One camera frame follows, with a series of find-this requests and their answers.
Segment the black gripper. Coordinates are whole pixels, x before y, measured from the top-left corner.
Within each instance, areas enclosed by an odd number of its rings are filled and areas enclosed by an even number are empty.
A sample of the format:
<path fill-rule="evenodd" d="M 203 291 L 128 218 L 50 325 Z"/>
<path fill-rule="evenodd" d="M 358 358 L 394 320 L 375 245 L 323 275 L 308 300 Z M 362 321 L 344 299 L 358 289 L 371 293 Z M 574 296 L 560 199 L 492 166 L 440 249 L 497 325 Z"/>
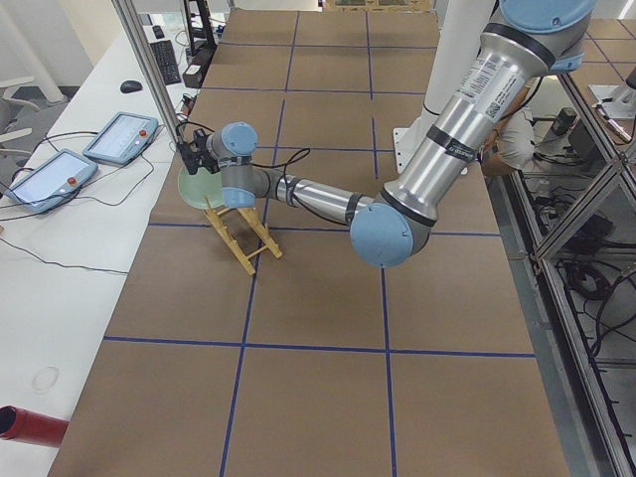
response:
<path fill-rule="evenodd" d="M 213 152 L 212 142 L 214 134 L 206 133 L 203 129 L 197 129 L 193 133 L 193 146 L 195 166 L 194 172 L 206 169 L 209 173 L 218 173 L 219 164 L 216 154 Z"/>

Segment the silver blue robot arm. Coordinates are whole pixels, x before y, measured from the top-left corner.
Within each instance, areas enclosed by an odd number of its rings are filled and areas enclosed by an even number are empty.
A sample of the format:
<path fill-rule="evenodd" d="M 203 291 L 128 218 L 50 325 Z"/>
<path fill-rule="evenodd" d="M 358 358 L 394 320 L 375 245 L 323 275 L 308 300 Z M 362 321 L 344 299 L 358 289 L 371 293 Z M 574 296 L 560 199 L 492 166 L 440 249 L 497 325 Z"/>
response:
<path fill-rule="evenodd" d="M 494 127 L 514 110 L 528 80 L 570 73 L 583 57 L 592 1 L 502 1 L 480 36 L 480 50 L 430 126 L 417 119 L 394 131 L 399 175 L 374 198 L 290 176 L 283 165 L 255 166 L 257 134 L 245 122 L 205 133 L 178 147 L 189 174 L 220 174 L 223 202 L 251 208 L 274 199 L 350 231 L 359 257 L 376 267 L 406 261 L 426 245 L 437 206 L 475 162 Z"/>

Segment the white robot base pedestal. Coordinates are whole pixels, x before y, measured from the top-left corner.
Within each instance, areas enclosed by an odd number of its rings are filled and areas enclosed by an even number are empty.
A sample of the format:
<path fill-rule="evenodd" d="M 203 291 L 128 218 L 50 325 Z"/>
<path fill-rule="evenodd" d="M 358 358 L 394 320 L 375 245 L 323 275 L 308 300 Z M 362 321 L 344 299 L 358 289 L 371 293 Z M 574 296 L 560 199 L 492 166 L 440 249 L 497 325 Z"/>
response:
<path fill-rule="evenodd" d="M 443 108 L 458 89 L 480 48 L 480 35 L 495 10 L 494 0 L 449 0 L 420 115 L 394 130 L 397 170 L 402 172 Z"/>

